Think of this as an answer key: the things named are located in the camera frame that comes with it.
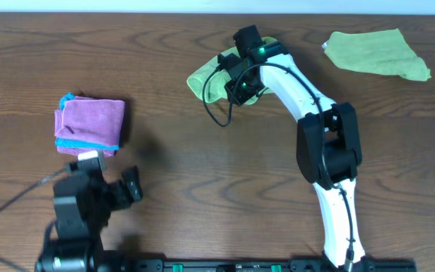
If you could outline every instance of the cable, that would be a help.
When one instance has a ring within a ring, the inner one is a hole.
[[[43,184],[46,184],[47,182],[49,182],[50,180],[52,180],[53,178],[57,177],[59,174],[63,173],[65,171],[65,169],[61,169],[56,171],[55,173],[47,176],[46,178],[43,178],[42,180],[34,183],[33,185],[31,185],[30,187],[26,188],[25,190],[23,190],[21,193],[18,193],[15,197],[13,197],[12,199],[8,200],[5,204],[3,204],[0,207],[0,213],[2,211],[4,211],[9,205],[15,203],[16,201],[18,201],[19,198],[21,198],[22,196],[24,196],[25,194],[27,194],[29,191],[42,186]],[[14,264],[11,261],[8,261],[6,259],[4,259],[3,257],[0,257],[0,263],[5,264],[13,269],[15,269],[16,271],[28,271],[25,268],[22,268],[16,264]]]
[[[353,265],[353,242],[355,241],[355,239],[353,238],[353,225],[352,225],[352,213],[350,211],[350,206],[348,203],[348,199],[347,199],[347,192],[342,188],[342,186],[335,186],[330,178],[330,174],[328,169],[326,168],[326,163],[325,163],[325,120],[323,117],[323,109],[322,106],[320,105],[319,99],[316,97],[316,95],[312,92],[312,90],[308,87],[308,85],[306,85],[304,83],[304,81],[295,73],[293,72],[293,70],[291,70],[290,68],[283,66],[283,65],[279,65],[279,64],[275,64],[275,63],[257,63],[254,64],[250,67],[248,67],[248,69],[244,70],[237,78],[236,83],[234,84],[233,87],[233,91],[232,91],[232,95],[231,95],[231,99],[234,98],[234,95],[236,93],[237,90],[237,86],[239,85],[239,83],[242,80],[242,77],[249,72],[250,70],[253,70],[257,67],[261,67],[261,66],[272,66],[275,68],[279,68],[281,70],[284,70],[285,72],[289,73],[290,75],[292,75],[300,84],[303,85],[303,87],[307,90],[308,94],[310,94],[310,96],[313,98],[313,102],[316,105],[316,108],[318,109],[318,114],[319,114],[319,121],[320,121],[320,125],[322,127],[322,163],[318,164],[319,166],[319,170],[322,173],[322,177],[325,179],[325,182],[333,189],[339,189],[340,190],[340,194],[342,195],[343,199],[344,199],[344,203],[345,203],[345,208],[347,209],[347,216],[348,216],[348,223],[349,223],[349,229],[350,229],[350,238],[349,238],[349,246],[347,249],[347,255],[346,255],[346,262],[345,264],[347,264],[347,261],[349,261],[349,268],[347,268],[347,265],[345,267],[346,270],[351,269],[351,265]],[[206,108],[206,110],[208,111],[209,115],[211,116],[211,118],[220,126],[225,127],[228,126],[231,122],[231,110],[232,110],[232,103],[230,102],[230,113],[229,116],[227,118],[227,123],[226,125],[222,125],[220,124],[216,118],[213,117],[213,115],[209,112],[206,104],[205,104],[205,100],[204,100],[204,90],[205,90],[205,85],[208,83],[208,80],[218,71],[218,68],[208,77],[208,79],[206,79],[205,83],[204,83],[204,87],[202,88],[202,101],[204,101],[204,107]]]

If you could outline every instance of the white wall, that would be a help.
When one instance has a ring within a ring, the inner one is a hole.
[[[0,0],[0,11],[435,14],[435,0]]]

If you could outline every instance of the folded green cloth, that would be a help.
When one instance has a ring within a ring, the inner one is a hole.
[[[325,54],[338,68],[422,82],[430,78],[426,63],[398,29],[364,34],[333,32],[325,46]]]
[[[276,39],[271,37],[262,38],[264,42],[271,43],[276,42]],[[228,54],[234,53],[236,56],[239,56],[238,49],[236,46],[226,51],[222,52],[223,56],[227,56]],[[212,72],[218,66],[218,56],[213,57],[210,61],[208,61],[204,66],[197,69],[192,75],[187,78],[187,85],[193,91],[193,93],[198,97],[198,99],[202,100],[202,86],[204,85],[205,80],[211,75]],[[227,99],[227,93],[224,86],[231,80],[230,75],[222,70],[220,72],[215,73],[211,79],[209,79],[208,84],[205,86],[204,95],[205,101],[207,103],[213,103],[220,98]],[[264,94],[273,93],[269,88],[266,88]],[[246,105],[251,105],[256,102],[258,98],[256,96],[250,98],[246,101]]]

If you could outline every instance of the folded purple cloth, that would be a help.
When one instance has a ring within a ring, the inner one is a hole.
[[[69,154],[78,156],[80,153],[85,153],[88,151],[92,151],[92,148],[68,148],[68,147],[57,147],[58,153]],[[115,150],[98,150],[103,152],[103,156],[109,157],[115,155]]]
[[[85,98],[69,100],[63,110],[55,110],[54,135],[106,146],[118,145],[125,102]]]

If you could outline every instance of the green towel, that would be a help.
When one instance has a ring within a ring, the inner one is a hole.
[[[262,38],[264,42],[271,43],[276,42],[276,39],[271,37]],[[239,56],[238,49],[236,46],[226,51],[222,52],[222,55],[227,56],[228,54],[234,53],[236,56]],[[218,66],[218,56],[213,57],[210,61],[208,61],[204,66],[195,71],[192,75],[187,78],[187,84],[189,88],[193,91],[193,93],[198,97],[198,99],[202,100],[202,86],[204,85],[204,81],[211,75],[212,72]],[[205,86],[204,95],[205,101],[207,103],[213,103],[220,98],[227,99],[227,93],[224,86],[231,80],[230,75],[222,70],[220,72],[215,73],[211,79],[209,79],[208,84]],[[269,88],[264,91],[265,94],[273,93]],[[248,101],[246,101],[246,105],[251,105],[256,102],[258,98],[256,96],[251,97]]]
[[[338,67],[355,72],[427,81],[430,70],[398,29],[364,34],[333,32],[325,54]]]

